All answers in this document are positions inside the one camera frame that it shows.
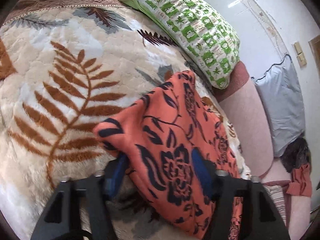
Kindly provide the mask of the orange floral blouse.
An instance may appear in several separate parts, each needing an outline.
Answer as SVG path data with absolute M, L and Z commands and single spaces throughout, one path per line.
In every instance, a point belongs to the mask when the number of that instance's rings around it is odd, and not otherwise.
M 215 205 L 195 175 L 192 150 L 240 177 L 226 129 L 202 102 L 189 70 L 175 73 L 93 132 L 112 154 L 128 157 L 130 178 L 151 206 L 198 239 L 207 231 Z

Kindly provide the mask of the striped floral pillow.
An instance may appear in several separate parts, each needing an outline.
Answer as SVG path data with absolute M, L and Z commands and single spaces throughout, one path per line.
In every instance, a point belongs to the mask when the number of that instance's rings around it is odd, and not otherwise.
M 286 200 L 283 188 L 280 185 L 264 185 L 264 188 L 275 204 L 284 224 L 287 225 Z

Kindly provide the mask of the pink sofa cushion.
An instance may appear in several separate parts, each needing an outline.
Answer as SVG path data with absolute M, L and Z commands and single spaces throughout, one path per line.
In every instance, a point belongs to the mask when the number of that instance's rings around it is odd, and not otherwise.
M 292 181 L 292 175 L 288 173 L 279 158 L 273 163 L 262 178 L 262 184 L 271 187 L 281 187 L 284 195 L 286 211 L 286 227 L 291 239 L 301 239 L 307 231 L 310 222 L 311 198 L 305 195 L 287 194 L 287 188 Z

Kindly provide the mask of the rust red cloth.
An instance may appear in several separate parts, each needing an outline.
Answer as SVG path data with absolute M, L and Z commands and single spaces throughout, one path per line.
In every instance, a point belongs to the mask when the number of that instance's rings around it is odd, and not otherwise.
M 292 181 L 286 194 L 292 196 L 304 196 L 311 198 L 312 196 L 312 182 L 310 179 L 310 164 L 303 164 L 299 168 L 292 171 Z

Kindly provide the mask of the black furry item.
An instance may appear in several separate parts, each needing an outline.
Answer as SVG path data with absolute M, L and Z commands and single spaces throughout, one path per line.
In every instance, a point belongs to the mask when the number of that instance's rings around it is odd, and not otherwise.
M 291 173 L 294 169 L 300 168 L 302 165 L 311 163 L 311 152 L 308 143 L 304 137 L 298 137 L 290 143 L 280 157 L 285 170 Z

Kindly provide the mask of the pink bolster cushion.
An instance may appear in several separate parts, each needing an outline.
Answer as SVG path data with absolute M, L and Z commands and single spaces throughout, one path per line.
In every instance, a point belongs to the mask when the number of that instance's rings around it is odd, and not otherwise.
M 272 166 L 273 146 L 262 101 L 245 65 L 238 62 L 228 87 L 213 91 L 236 131 L 251 174 L 263 177 Z

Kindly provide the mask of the grey pillow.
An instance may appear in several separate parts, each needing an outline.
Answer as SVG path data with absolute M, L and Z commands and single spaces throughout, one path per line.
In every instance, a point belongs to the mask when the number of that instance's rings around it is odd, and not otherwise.
M 306 129 L 302 91 L 291 56 L 285 54 L 261 77 L 251 79 L 267 116 L 274 156 L 281 157 Z

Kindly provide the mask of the leaf-pattern fleece blanket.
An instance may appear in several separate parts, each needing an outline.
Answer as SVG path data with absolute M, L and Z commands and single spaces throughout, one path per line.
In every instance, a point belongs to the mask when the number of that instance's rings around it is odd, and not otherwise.
M 172 74 L 220 118 L 241 178 L 238 136 L 198 66 L 147 16 L 119 0 L 20 0 L 1 27 L 1 226 L 29 239 L 64 176 L 86 178 L 112 159 L 93 128 Z

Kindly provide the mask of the green white checkered pillow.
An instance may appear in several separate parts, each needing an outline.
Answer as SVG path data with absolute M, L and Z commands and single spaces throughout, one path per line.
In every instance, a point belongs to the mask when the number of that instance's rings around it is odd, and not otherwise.
M 209 83 L 225 89 L 239 62 L 234 28 L 204 0 L 121 0 L 158 24 L 195 62 Z

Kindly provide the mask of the beige wall light switches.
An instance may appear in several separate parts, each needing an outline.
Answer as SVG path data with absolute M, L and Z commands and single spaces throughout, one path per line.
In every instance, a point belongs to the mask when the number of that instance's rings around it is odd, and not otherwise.
M 296 56 L 297 56 L 297 61 L 300 65 L 301 68 L 306 67 L 307 65 L 307 60 L 305 58 L 305 55 L 303 53 L 303 50 L 300 46 L 300 43 L 298 41 L 293 43 L 293 47 L 296 51 Z

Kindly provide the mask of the framed wall plaque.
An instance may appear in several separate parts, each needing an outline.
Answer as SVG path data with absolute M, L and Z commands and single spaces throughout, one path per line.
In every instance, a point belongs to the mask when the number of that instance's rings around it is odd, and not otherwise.
M 309 41 L 309 45 L 316 62 L 317 68 L 320 68 L 320 35 Z

